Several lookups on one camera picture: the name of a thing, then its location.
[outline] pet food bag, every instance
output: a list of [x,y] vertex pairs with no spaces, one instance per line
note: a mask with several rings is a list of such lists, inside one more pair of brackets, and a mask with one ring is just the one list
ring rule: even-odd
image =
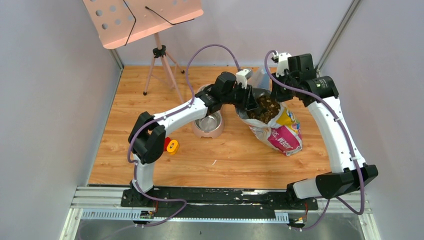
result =
[[302,150],[301,125],[286,104],[272,100],[270,95],[267,89],[253,88],[254,98],[265,111],[235,111],[259,141],[290,156]]

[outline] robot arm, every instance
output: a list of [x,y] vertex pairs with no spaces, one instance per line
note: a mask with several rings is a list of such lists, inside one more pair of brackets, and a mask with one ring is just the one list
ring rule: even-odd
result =
[[249,74],[251,72],[246,69],[238,72],[236,76],[223,72],[214,84],[198,92],[192,103],[188,101],[155,115],[148,112],[140,114],[129,135],[129,142],[143,125],[155,119],[158,121],[141,131],[134,141],[131,151],[136,160],[137,179],[133,179],[133,183],[138,181],[143,192],[153,187],[155,161],[164,151],[165,138],[178,128],[219,111],[223,104],[232,104],[247,111],[257,109],[259,105],[253,97],[252,86],[247,85]]
[[341,121],[345,126],[352,148],[355,151],[355,160],[362,173],[364,186],[367,185],[378,175],[378,171],[375,165],[367,165],[352,139],[349,128],[343,119],[339,92],[333,79],[329,76],[317,77],[310,54],[291,56],[288,53],[281,53],[275,54],[272,59],[278,63],[277,71],[272,75],[279,82],[318,95],[338,116],[338,119],[335,119],[326,106],[315,98],[288,90],[272,82],[272,98],[278,102],[284,102],[297,97],[308,108],[324,140],[331,167],[331,172],[288,184],[287,191],[291,200],[296,202],[311,197],[331,199],[359,190],[358,171],[351,158],[348,143],[338,121]]

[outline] dry kibble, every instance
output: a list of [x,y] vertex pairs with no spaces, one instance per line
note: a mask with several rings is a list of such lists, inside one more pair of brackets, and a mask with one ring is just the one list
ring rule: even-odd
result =
[[280,104],[271,99],[270,96],[262,95],[258,97],[256,101],[259,106],[265,110],[260,114],[257,114],[254,110],[248,111],[247,115],[251,119],[257,119],[265,124],[268,124],[270,120],[275,118],[280,112]]

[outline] pet bowl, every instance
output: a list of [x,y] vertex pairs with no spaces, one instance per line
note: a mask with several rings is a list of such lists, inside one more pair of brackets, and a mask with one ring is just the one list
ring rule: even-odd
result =
[[[202,91],[206,86],[208,85],[200,87],[197,92]],[[207,117],[191,122],[191,129],[193,130],[194,135],[199,138],[219,137],[224,131],[224,120],[221,115],[221,111],[214,112]]]

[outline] black motor joint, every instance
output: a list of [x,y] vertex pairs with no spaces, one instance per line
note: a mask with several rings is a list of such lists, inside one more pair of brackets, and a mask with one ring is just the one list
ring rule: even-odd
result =
[[246,111],[259,107],[253,96],[252,86],[243,88],[242,83],[237,83],[236,76],[227,71],[222,72],[214,84],[205,87],[195,96],[208,107],[208,115],[219,111],[223,104],[231,104]]

